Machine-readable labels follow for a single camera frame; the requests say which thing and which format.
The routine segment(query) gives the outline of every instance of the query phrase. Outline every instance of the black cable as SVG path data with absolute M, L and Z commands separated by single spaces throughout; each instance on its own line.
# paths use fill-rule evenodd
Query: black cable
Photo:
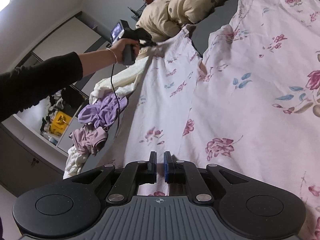
M 111 71 L 111 79 L 110 79 L 110 82 L 111 82 L 111 86 L 112 86 L 112 90 L 116 96 L 116 99 L 117 99 L 117 102 L 118 102 L 118 109 L 117 109 L 117 113 L 118 113 L 118 124 L 117 124 L 117 130 L 116 130 L 116 134 L 115 134 L 115 137 L 117 135 L 117 132 L 118 132 L 118 129 L 119 129 L 119 120 L 120 120 L 120 102 L 119 102 L 119 99 L 118 99 L 118 96 L 116 94 L 116 91 L 115 91 L 115 88 L 113 86 L 113 83 L 112 83 L 112 76 L 113 76 L 113 70 L 115 68 L 115 65 L 113 64 L 112 66 L 112 71 Z

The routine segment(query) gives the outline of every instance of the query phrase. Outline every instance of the crosshair marking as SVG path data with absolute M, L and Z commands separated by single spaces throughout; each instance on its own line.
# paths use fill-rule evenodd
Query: crosshair marking
M 155 201 L 158 202 L 159 204 L 161 204 L 161 203 L 162 203 L 163 201 L 165 201 L 165 200 L 162 199 L 162 198 L 157 198 Z

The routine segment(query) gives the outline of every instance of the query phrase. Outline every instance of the lavender clothing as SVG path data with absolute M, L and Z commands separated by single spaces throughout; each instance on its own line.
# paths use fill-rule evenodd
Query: lavender clothing
M 120 111 L 122 111 L 128 104 L 126 97 L 119 98 Z M 94 127 L 109 128 L 117 118 L 118 102 L 115 94 L 112 92 L 108 94 L 102 101 L 98 101 L 93 105 L 87 105 L 78 114 L 78 121 L 80 123 L 93 123 Z

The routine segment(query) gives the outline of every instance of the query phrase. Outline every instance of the gold bracelet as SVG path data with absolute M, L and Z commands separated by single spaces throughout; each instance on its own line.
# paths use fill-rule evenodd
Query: gold bracelet
M 110 50 L 112 53 L 113 53 L 113 55 L 115 55 L 115 58 L 116 58 L 116 64 L 118 64 L 118 58 L 117 58 L 117 56 L 116 56 L 116 54 L 111 50 L 111 49 L 109 49 L 109 48 L 106 48 L 107 50 Z

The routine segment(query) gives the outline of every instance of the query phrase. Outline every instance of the black sleeve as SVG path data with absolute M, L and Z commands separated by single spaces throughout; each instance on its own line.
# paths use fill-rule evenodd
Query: black sleeve
M 82 64 L 75 52 L 1 74 L 0 122 L 36 106 L 40 100 L 82 79 L 82 75 Z

